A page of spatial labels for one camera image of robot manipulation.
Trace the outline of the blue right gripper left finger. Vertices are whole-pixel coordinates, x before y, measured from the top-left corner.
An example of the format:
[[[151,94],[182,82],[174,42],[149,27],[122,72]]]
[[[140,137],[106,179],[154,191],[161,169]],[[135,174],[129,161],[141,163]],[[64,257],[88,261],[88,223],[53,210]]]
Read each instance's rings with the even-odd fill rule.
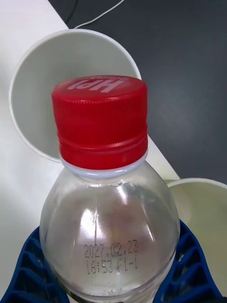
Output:
[[[11,282],[4,294],[6,303],[67,303],[47,265],[36,228],[24,243]]]

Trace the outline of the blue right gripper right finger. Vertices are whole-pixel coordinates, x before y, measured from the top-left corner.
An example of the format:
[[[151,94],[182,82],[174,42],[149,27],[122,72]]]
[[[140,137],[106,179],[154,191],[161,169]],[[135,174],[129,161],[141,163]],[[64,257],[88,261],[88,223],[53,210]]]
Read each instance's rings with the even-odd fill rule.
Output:
[[[180,221],[176,255],[154,302],[207,303],[222,297],[211,277],[199,242],[186,224]]]

